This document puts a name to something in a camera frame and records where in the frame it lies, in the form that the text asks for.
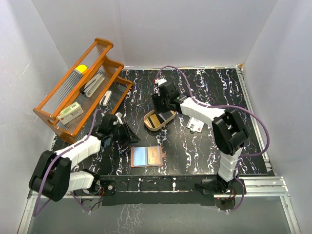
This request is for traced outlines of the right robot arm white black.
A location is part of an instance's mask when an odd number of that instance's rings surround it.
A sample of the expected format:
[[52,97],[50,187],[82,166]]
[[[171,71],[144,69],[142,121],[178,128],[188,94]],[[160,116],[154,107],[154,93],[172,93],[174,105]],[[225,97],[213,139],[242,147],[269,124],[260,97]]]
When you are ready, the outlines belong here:
[[237,167],[249,133],[237,110],[227,111],[179,92],[165,79],[154,80],[158,93],[152,95],[157,113],[174,111],[193,117],[212,127],[214,141],[220,151],[220,166],[216,174],[216,191],[229,193],[238,179]]

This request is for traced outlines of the beige oval tray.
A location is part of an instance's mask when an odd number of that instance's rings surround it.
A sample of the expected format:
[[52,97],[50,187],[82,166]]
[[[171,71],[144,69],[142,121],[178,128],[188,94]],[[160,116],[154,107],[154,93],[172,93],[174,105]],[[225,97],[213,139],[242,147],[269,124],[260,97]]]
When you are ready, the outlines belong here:
[[143,121],[148,130],[156,132],[168,124],[175,117],[175,111],[167,111],[165,113],[157,114],[155,110],[152,110],[144,116]]

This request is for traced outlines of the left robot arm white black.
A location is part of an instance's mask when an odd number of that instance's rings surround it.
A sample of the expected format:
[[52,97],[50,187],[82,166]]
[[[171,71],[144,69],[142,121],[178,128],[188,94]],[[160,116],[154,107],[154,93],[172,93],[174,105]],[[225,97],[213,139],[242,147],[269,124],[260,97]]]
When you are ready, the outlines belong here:
[[89,134],[81,140],[56,152],[44,151],[30,178],[29,188],[54,202],[80,189],[91,195],[98,193],[101,183],[95,173],[89,170],[73,172],[72,169],[116,141],[138,143],[140,138],[120,116],[105,114],[101,124],[92,124]]

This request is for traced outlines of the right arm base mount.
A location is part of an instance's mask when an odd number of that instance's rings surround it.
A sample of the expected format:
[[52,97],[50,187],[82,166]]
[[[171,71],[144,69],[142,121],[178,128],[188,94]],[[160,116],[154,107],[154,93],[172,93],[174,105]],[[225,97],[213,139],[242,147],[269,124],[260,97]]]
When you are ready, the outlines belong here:
[[229,182],[221,178],[203,179],[200,183],[195,184],[195,189],[203,195],[225,195],[226,199],[247,193],[244,180],[237,177]]

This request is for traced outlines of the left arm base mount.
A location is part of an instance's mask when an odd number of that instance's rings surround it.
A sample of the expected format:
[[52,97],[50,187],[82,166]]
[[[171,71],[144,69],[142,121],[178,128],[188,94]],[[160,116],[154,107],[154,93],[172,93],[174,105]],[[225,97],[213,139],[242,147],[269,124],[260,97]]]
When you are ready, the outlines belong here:
[[100,208],[106,197],[116,194],[116,182],[113,180],[98,180],[89,189],[82,189],[82,192],[74,192],[74,198],[82,209],[89,214]]

